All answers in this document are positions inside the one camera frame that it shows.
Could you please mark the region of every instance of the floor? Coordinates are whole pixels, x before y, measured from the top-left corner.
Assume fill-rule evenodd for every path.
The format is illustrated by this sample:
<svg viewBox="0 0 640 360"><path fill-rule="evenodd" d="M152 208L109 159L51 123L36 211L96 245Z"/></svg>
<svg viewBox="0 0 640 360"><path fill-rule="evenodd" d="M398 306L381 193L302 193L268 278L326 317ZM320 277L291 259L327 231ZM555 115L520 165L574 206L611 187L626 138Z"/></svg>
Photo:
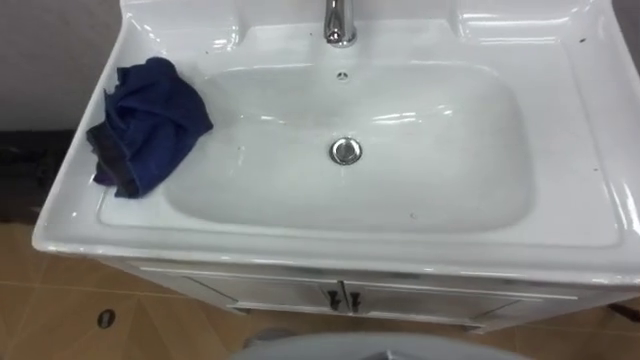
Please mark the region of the floor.
<svg viewBox="0 0 640 360"><path fill-rule="evenodd" d="M0 359L226 359L271 327L300 334L404 331L533 359L640 359L640 325L604 308L489 333L455 326L256 311L236 316L94 261L38 253L31 227L0 224ZM640 299L630 305L640 307ZM115 312L106 329L105 309Z"/></svg>

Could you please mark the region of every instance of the gray wall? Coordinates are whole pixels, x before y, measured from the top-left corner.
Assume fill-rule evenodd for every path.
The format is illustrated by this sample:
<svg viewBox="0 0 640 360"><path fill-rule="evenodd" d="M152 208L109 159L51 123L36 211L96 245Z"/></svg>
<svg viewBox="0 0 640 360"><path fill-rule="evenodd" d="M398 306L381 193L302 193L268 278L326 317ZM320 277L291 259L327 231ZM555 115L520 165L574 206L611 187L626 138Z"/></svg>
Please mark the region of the gray wall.
<svg viewBox="0 0 640 360"><path fill-rule="evenodd" d="M75 128L120 17L118 0L0 0L0 131Z"/></svg>

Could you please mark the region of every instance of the cabinet handle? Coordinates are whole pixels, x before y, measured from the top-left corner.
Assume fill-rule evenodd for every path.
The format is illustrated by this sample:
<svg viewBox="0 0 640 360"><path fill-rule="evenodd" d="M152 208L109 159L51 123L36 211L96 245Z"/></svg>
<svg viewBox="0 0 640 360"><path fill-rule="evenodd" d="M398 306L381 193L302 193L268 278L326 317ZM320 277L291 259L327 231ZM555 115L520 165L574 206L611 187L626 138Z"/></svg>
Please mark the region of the cabinet handle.
<svg viewBox="0 0 640 360"><path fill-rule="evenodd" d="M351 293L351 311L357 314L360 311L360 293Z"/></svg>
<svg viewBox="0 0 640 360"><path fill-rule="evenodd" d="M338 307L340 307L340 303L342 300L338 299L338 292L335 290L327 291L329 295L329 306L331 306L331 310L338 311Z"/></svg>

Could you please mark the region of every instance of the toilet lid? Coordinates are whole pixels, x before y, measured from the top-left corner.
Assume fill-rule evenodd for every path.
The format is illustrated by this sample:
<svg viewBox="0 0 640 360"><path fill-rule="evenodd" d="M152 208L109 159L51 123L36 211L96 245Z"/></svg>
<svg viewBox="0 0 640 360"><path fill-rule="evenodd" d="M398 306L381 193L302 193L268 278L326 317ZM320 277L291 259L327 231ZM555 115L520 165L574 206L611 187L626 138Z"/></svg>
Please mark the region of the toilet lid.
<svg viewBox="0 0 640 360"><path fill-rule="evenodd" d="M231 360L524 360L486 346L428 335L343 333L295 336L243 350Z"/></svg>

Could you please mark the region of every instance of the drain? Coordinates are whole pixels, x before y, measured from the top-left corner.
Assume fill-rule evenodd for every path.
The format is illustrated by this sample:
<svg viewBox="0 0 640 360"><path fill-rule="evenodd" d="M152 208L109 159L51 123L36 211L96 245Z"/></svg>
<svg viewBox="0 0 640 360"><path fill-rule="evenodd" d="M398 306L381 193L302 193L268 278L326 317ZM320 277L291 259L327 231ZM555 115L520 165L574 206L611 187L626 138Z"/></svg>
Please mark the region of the drain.
<svg viewBox="0 0 640 360"><path fill-rule="evenodd" d="M336 75L336 79L338 79L338 81L347 81L349 80L349 74L344 71L340 71L338 75Z"/></svg>
<svg viewBox="0 0 640 360"><path fill-rule="evenodd" d="M343 137L331 145L329 157L338 165L351 165L360 160L362 147L355 139Z"/></svg>

